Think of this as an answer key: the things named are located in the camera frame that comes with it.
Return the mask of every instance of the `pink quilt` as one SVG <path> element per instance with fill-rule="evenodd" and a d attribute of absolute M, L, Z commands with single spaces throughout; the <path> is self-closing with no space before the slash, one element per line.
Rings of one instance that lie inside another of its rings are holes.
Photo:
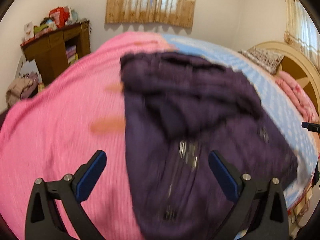
<path fill-rule="evenodd" d="M 35 179 L 60 180 L 98 149 L 107 153 L 108 163 L 82 206 L 106 239 L 143 239 L 125 166 L 119 60 L 129 52 L 170 48 L 154 33 L 121 34 L 76 62 L 38 96 L 9 111 L 0 133 L 0 213 L 20 240 Z M 77 238 L 61 205 L 60 213 L 70 235 Z"/>
<path fill-rule="evenodd" d="M 276 77 L 275 81 L 276 81 L 276 84 L 283 90 L 283 92 L 286 93 L 288 98 L 290 98 L 291 102 L 294 104 L 294 106 L 297 108 L 297 110 L 302 115 L 303 120 L 305 122 L 309 122 L 309 116 L 307 114 L 307 111 L 301 106 L 299 99 L 293 93 L 291 87 L 289 87 L 289 85 L 280 77 Z"/>
<path fill-rule="evenodd" d="M 318 123 L 319 116 L 317 114 L 315 106 L 313 105 L 311 99 L 308 97 L 306 92 L 299 85 L 299 83 L 285 71 L 279 71 L 279 77 L 282 78 L 292 89 L 292 92 L 299 100 L 300 107 L 302 107 L 304 111 L 307 113 L 308 119 L 305 119 L 305 121 Z"/>

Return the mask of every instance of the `red bag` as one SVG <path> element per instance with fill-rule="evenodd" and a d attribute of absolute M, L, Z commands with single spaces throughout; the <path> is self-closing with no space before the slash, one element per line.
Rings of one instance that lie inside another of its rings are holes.
<path fill-rule="evenodd" d="M 58 28 L 61 28 L 64 26 L 66 15 L 63 7 L 58 7 L 51 10 L 49 13 L 49 17 L 52 17 L 54 19 L 54 22 Z"/>

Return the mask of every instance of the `patterned pillowcase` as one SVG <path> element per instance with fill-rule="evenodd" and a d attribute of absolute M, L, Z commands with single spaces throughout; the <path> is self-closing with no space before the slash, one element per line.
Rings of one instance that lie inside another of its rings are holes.
<path fill-rule="evenodd" d="M 248 51 L 239 51 L 242 55 L 268 71 L 271 75 L 275 75 L 284 55 L 268 51 L 266 49 L 253 48 Z"/>
<path fill-rule="evenodd" d="M 276 84 L 282 89 L 282 91 L 287 95 L 287 97 L 291 100 L 291 102 L 297 108 L 299 113 L 302 115 L 303 120 L 305 122 L 309 122 L 307 111 L 300 105 L 299 99 L 293 93 L 289 85 L 280 77 L 276 77 L 275 81 L 276 81 Z"/>
<path fill-rule="evenodd" d="M 319 116 L 317 114 L 316 108 L 306 92 L 298 84 L 298 82 L 285 71 L 279 71 L 279 77 L 281 77 L 292 89 L 293 93 L 298 98 L 300 105 L 307 112 L 309 122 L 318 123 Z"/>

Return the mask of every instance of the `dark purple garment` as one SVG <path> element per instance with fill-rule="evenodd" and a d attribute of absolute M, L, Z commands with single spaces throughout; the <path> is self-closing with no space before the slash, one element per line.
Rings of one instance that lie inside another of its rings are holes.
<path fill-rule="evenodd" d="M 201 57 L 141 53 L 121 58 L 121 78 L 133 210 L 147 240 L 214 235 L 233 203 L 209 168 L 212 150 L 255 179 L 277 177 L 283 188 L 296 179 L 295 155 L 241 72 Z M 195 169 L 185 152 L 198 158 Z"/>
<path fill-rule="evenodd" d="M 4 122 L 5 117 L 7 116 L 7 113 L 9 112 L 9 109 L 3 111 L 2 113 L 0 113 L 0 131 Z"/>

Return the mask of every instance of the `curtain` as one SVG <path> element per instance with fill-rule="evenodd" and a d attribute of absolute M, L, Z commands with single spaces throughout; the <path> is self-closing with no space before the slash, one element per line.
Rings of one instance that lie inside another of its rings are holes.
<path fill-rule="evenodd" d="M 107 0 L 105 23 L 164 23 L 191 28 L 195 0 Z"/>
<path fill-rule="evenodd" d="M 320 72 L 320 35 L 299 0 L 286 0 L 284 41 L 302 52 Z"/>

